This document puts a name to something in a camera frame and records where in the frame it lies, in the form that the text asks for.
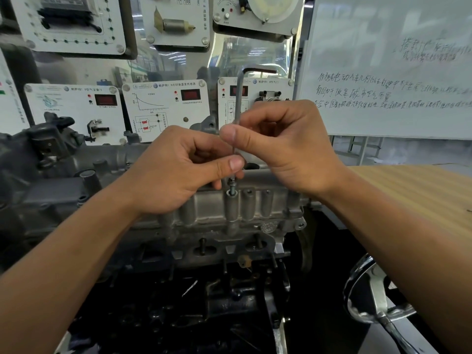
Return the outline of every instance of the sensor board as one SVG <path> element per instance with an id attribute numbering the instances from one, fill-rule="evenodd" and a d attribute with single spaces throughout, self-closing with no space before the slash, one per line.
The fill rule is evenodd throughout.
<path id="1" fill-rule="evenodd" d="M 159 46 L 208 47 L 208 0 L 140 0 L 146 40 Z"/>
<path id="2" fill-rule="evenodd" d="M 209 116 L 207 84 L 202 79 L 123 84 L 133 133 L 152 142 L 169 125 L 190 128 Z"/>
<path id="3" fill-rule="evenodd" d="M 296 35 L 304 0 L 213 0 L 213 21 L 221 26 Z"/>
<path id="4" fill-rule="evenodd" d="M 29 128 L 25 110 L 8 69 L 5 56 L 0 51 L 0 133 L 16 134 Z"/>
<path id="5" fill-rule="evenodd" d="M 235 118 L 236 77 L 221 77 L 218 80 L 218 124 L 220 128 L 230 124 Z M 293 80 L 288 78 L 245 78 L 243 83 L 243 101 L 241 112 L 247 111 L 256 100 L 272 101 L 274 97 L 281 101 L 292 100 Z"/>
<path id="6" fill-rule="evenodd" d="M 118 0 L 11 3 L 21 34 L 34 51 L 117 56 L 126 51 Z"/>
<path id="7" fill-rule="evenodd" d="M 125 121 L 116 87 L 27 84 L 25 92 L 36 124 L 44 123 L 44 112 L 51 112 L 58 117 L 72 117 L 75 124 L 71 128 L 93 139 L 86 142 L 88 145 L 118 145 L 125 140 Z"/>

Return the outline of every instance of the wooden table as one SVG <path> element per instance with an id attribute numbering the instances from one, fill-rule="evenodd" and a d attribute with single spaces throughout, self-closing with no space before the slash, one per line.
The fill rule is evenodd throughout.
<path id="1" fill-rule="evenodd" d="M 472 239 L 472 177 L 437 165 L 349 168 L 432 223 Z"/>

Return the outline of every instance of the chrome steering wheel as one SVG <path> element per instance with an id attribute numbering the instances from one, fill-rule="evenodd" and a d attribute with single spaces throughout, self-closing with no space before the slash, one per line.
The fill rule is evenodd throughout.
<path id="1" fill-rule="evenodd" d="M 360 312 L 351 301 L 351 294 L 354 287 L 359 283 L 362 276 L 369 276 L 370 293 L 372 294 L 375 313 Z M 416 313 L 410 303 L 396 305 L 388 308 L 384 279 L 385 272 L 375 262 L 369 254 L 363 256 L 352 268 L 349 279 L 346 281 L 343 290 L 344 308 L 356 321 L 362 323 L 380 323 L 390 336 L 395 340 L 398 349 L 403 354 L 419 354 L 413 346 L 397 330 L 393 321 L 406 318 Z"/>

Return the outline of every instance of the whiteboard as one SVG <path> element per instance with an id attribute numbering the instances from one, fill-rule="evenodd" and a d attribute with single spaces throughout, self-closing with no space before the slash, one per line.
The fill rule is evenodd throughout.
<path id="1" fill-rule="evenodd" d="M 297 83 L 329 134 L 472 139 L 472 0 L 315 0 Z"/>

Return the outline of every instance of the hand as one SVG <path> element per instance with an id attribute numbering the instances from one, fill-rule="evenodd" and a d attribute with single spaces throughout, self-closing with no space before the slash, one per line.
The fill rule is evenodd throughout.
<path id="1" fill-rule="evenodd" d="M 346 169 L 310 101 L 260 103 L 241 115 L 240 125 L 223 126 L 220 137 L 265 161 L 286 187 L 320 200 Z"/>
<path id="2" fill-rule="evenodd" d="M 163 214 L 182 206 L 203 185 L 213 183 L 219 190 L 222 178 L 234 173 L 242 178 L 244 164 L 218 136 L 173 125 L 109 187 L 129 198 L 137 216 Z"/>

